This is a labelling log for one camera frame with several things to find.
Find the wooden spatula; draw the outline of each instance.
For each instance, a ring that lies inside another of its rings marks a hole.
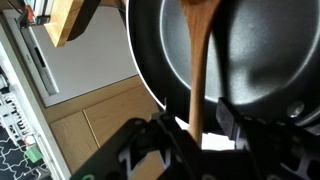
[[[191,98],[189,132],[201,146],[206,60],[214,13],[220,0],[180,0],[191,39]]]

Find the frying pan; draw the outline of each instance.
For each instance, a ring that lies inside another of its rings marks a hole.
[[[221,96],[266,121],[301,123],[319,111],[319,10],[319,0],[222,1],[208,47],[205,130],[219,129]],[[178,0],[129,0],[126,15],[146,87],[160,106],[187,121],[191,50]]]

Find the black frying pan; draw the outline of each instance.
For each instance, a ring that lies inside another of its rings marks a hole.
[[[209,42],[206,129],[219,128],[222,95],[266,120],[303,121],[319,106],[319,10],[319,0],[222,1]],[[129,0],[127,29],[147,87],[187,120],[190,41],[178,0]]]

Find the wooden spoon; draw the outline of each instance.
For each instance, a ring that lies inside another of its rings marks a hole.
[[[214,13],[220,0],[180,0],[191,39],[191,98],[189,132],[201,146],[206,60]]]

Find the kitchen cabinet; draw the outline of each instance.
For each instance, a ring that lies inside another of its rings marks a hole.
[[[60,104],[60,107],[57,105],[54,111],[56,114],[72,112],[59,120],[53,119],[61,115],[54,116],[50,113],[50,118],[53,120],[51,129],[73,173],[128,119],[149,119],[158,109],[140,78],[136,76]],[[163,172],[159,157],[157,152],[150,153],[132,179],[156,179]]]

